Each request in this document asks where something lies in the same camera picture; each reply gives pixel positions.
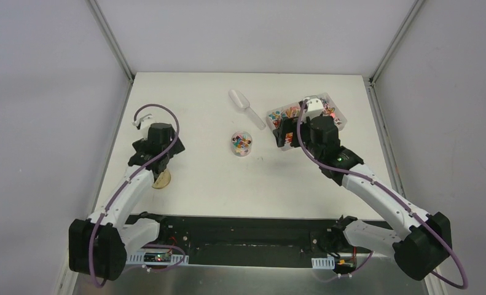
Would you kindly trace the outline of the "wooden jar lid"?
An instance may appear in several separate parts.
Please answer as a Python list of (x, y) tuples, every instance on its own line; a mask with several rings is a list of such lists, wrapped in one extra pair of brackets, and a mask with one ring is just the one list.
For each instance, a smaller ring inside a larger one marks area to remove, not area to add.
[(163, 189), (169, 185), (171, 181), (171, 173), (169, 172), (168, 169), (164, 170), (161, 172), (158, 177), (155, 179), (152, 188), (154, 189)]

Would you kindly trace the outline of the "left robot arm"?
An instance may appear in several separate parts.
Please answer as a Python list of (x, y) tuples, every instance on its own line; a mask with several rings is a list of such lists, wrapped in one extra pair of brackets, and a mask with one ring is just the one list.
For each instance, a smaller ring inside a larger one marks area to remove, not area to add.
[(126, 226), (136, 204), (165, 174), (170, 159), (185, 150), (171, 124), (152, 123), (132, 146), (127, 169), (114, 193), (86, 219), (75, 219), (69, 227), (69, 268), (104, 280), (119, 278), (129, 255), (150, 243), (165, 247), (169, 231), (150, 218), (139, 218)]

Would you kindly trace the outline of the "clear plastic scoop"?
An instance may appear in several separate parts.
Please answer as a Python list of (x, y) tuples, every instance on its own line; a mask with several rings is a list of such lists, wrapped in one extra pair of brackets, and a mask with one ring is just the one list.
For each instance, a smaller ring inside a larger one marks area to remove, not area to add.
[(244, 96), (244, 94), (242, 94), (240, 91), (235, 89), (229, 90), (228, 94), (229, 94), (229, 98), (231, 99), (235, 107), (239, 109), (240, 112), (246, 114), (248, 119), (259, 130), (264, 130), (266, 128), (266, 124), (251, 107), (249, 100), (247, 99), (247, 97)]

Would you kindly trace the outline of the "clear plastic jar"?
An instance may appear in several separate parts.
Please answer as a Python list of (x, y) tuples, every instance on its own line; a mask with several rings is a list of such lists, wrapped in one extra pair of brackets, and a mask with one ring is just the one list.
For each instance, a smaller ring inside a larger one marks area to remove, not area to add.
[(235, 156), (244, 157), (250, 154), (253, 138), (248, 132), (235, 132), (231, 136), (231, 149)]

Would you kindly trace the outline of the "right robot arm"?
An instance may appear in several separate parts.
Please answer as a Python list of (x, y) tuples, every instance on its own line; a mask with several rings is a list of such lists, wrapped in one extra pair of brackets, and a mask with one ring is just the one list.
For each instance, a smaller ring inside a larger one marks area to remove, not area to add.
[(429, 214), (387, 188), (362, 158), (342, 146), (333, 118), (318, 116), (301, 124), (296, 118), (281, 119), (272, 133), (279, 148), (307, 151), (324, 176), (365, 201), (391, 227), (370, 226), (351, 216), (342, 218), (331, 235), (334, 249), (368, 248), (393, 258), (408, 277), (418, 281), (450, 257), (449, 218), (441, 212)]

